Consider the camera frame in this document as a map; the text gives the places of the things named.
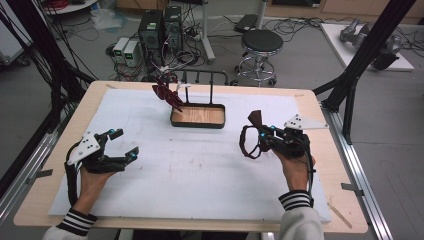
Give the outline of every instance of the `power supply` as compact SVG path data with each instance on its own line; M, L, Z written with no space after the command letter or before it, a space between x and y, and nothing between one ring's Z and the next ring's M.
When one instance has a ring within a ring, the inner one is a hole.
M125 61L128 67L137 67L140 64L141 52L137 40L130 40L124 51Z
M113 47L113 54L115 55L116 63L125 64L125 57L123 53L129 40L129 38L121 37L115 47Z

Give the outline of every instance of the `wooden table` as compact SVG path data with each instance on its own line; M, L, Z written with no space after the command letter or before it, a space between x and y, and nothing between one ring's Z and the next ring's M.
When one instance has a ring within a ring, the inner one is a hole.
M52 226L62 220L62 217L49 216L47 213L64 175L63 162L66 153L72 144L81 139L101 103L104 93L111 88L150 90L151 84L110 81L97 81L91 84L44 165L43 169L53 169L53 174L35 181L14 218L16 225ZM207 93L209 86L193 85L190 91ZM310 90L214 86L214 92L291 96L294 97L302 116L325 122L318 101ZM368 226L354 192L341 188L341 183L350 183L350 181L330 130L310 131L308 136L311 140L311 151L317 159L316 169L320 173L332 216L332 222L324 224L324 231L338 233L366 232ZM105 217L100 218L95 227L278 232L279 222Z

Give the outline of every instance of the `white plastic part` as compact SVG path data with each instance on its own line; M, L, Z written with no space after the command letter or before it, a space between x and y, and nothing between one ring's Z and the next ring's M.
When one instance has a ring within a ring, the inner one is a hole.
M313 119L308 119L300 116L299 114L296 114L294 117L284 123L284 127L297 130L321 129L328 128L328 124Z
M77 149L69 156L68 165L72 165L89 156L90 154L100 150L100 145L97 143L94 134L87 132L84 134Z

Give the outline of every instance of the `strap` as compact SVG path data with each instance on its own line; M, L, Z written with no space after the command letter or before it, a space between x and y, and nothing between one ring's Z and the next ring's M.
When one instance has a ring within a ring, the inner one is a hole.
M260 157L261 153L262 153L262 150L260 148L260 141L258 140L258 144L256 144L256 146L253 148L253 150L250 151L249 153L246 151L246 148L244 147L244 144L246 142L246 131L247 131L248 128L254 128L254 126L247 126L246 125L246 126L243 127L243 129L241 130L241 133L240 133L239 146L240 146L241 152L243 153L243 155L245 157L248 157L248 158L251 158L251 159L256 159L256 158ZM256 151L256 149L258 149L258 147L259 147L259 153L256 157L254 157L252 155L252 153L254 153Z
M74 148L78 147L80 142L75 143L66 154L66 160L65 160L65 171L66 171L66 180L68 182L68 199L71 206L74 206L74 204L78 200L77 195L77 169L75 168L75 164L68 165L69 156L71 155L72 150Z

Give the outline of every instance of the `white sheet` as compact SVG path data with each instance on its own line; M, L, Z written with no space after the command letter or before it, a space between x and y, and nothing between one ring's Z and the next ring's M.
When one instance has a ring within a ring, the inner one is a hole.
M190 93L191 102L207 103L208 94ZM226 107L223 129L177 128L171 108L153 91L111 89L106 92L88 130L103 133L122 128L108 141L109 156L123 156L139 146L139 159L114 175L92 210L97 216L179 219L280 221L278 197L288 191L281 163L271 152L257 160L243 156L238 141L251 111L262 110L263 123L282 127L297 111L293 97L215 94ZM257 132L247 139L256 144ZM63 178L50 215L69 209ZM315 175L315 208L330 221L327 201Z

